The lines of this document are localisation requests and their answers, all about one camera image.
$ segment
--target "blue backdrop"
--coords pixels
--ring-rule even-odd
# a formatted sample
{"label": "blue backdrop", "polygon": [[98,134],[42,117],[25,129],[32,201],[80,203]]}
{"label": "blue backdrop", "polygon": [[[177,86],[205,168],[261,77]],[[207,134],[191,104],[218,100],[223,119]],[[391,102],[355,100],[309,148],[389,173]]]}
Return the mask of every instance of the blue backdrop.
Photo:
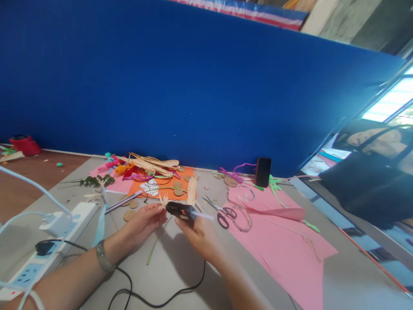
{"label": "blue backdrop", "polygon": [[292,176],[402,60],[163,0],[0,3],[0,140]]}

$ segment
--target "orange pom pom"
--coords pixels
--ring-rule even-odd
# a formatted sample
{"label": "orange pom pom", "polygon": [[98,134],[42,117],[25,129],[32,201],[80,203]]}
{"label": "orange pom pom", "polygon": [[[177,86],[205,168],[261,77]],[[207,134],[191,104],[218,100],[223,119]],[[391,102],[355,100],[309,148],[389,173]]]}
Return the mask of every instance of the orange pom pom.
{"label": "orange pom pom", "polygon": [[115,169],[115,173],[118,175],[122,175],[125,173],[126,169],[127,168],[125,166],[117,166]]}

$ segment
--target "handbag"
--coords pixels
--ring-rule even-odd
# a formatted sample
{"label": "handbag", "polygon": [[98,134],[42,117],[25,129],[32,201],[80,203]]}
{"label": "handbag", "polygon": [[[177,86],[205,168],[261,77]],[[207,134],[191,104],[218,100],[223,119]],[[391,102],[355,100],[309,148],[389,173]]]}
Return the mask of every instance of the handbag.
{"label": "handbag", "polygon": [[384,129],[319,175],[321,185],[337,198],[344,210],[382,229],[413,216],[413,175],[397,168],[412,151],[413,139],[394,158],[374,151],[366,154],[363,150],[381,135],[398,127],[413,125]]}

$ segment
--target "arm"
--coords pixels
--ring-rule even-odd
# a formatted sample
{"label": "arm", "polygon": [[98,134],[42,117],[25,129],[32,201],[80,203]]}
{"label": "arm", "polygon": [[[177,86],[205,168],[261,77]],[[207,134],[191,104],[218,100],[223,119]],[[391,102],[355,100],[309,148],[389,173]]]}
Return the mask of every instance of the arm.
{"label": "arm", "polygon": [[209,220],[197,217],[193,229],[179,218],[175,222],[197,253],[221,274],[235,310],[274,310],[242,265],[224,249]]}
{"label": "arm", "polygon": [[[105,240],[103,246],[107,259],[116,264],[134,246],[145,240],[159,225],[166,222],[166,211],[161,204],[140,208],[133,218],[117,233]],[[57,269],[34,287],[46,309],[78,309],[87,296],[107,275],[99,265],[96,249],[92,248],[75,261]],[[9,302],[4,310],[18,308],[23,294]],[[36,310],[28,297],[24,310]]]}

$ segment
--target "striped fabric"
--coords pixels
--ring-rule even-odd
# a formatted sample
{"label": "striped fabric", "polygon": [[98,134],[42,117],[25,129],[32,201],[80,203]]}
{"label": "striped fabric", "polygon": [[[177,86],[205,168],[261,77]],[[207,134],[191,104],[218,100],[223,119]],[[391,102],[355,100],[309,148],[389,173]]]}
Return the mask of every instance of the striped fabric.
{"label": "striped fabric", "polygon": [[235,0],[170,0],[196,6],[210,11],[254,20],[265,24],[299,31],[307,12],[292,11],[274,6],[265,6]]}

